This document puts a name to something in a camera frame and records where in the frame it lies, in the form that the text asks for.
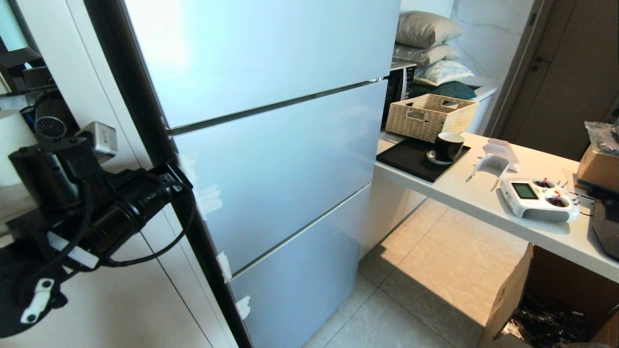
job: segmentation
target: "wooden door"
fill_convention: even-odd
[[[617,1],[555,1],[501,139],[579,160],[619,90]]]

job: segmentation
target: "cardboard box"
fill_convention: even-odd
[[[480,347],[531,347],[501,332],[525,292],[584,313],[590,342],[619,347],[619,284],[531,244],[496,296]]]
[[[598,154],[589,146],[578,166],[577,187],[602,188],[619,194],[619,157]]]

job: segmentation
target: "black tray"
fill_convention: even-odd
[[[450,165],[430,162],[426,158],[426,153],[433,149],[434,144],[431,142],[408,138],[378,154],[376,160],[433,183],[458,162],[470,150],[470,147],[463,146],[454,163]]]

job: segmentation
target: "door handle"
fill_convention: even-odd
[[[552,63],[552,61],[545,61],[545,60],[543,60],[543,58],[541,56],[535,57],[535,62],[536,63],[548,63],[548,64]]]

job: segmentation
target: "pillow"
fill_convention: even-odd
[[[442,15],[410,11],[400,14],[396,42],[420,48],[436,46],[464,33],[462,27]]]
[[[413,81],[438,86],[467,76],[475,75],[464,65],[454,61],[438,61],[430,66],[416,68]]]
[[[396,43],[393,47],[393,57],[413,61],[417,66],[428,66],[443,59],[455,61],[460,58],[460,54],[447,44],[417,48]]]
[[[445,97],[452,97],[456,99],[471,100],[477,95],[475,91],[468,85],[463,84],[460,81],[451,81],[444,83],[438,87],[429,85],[413,84],[413,88],[410,92],[409,98],[421,97],[424,94],[437,94],[444,95]]]

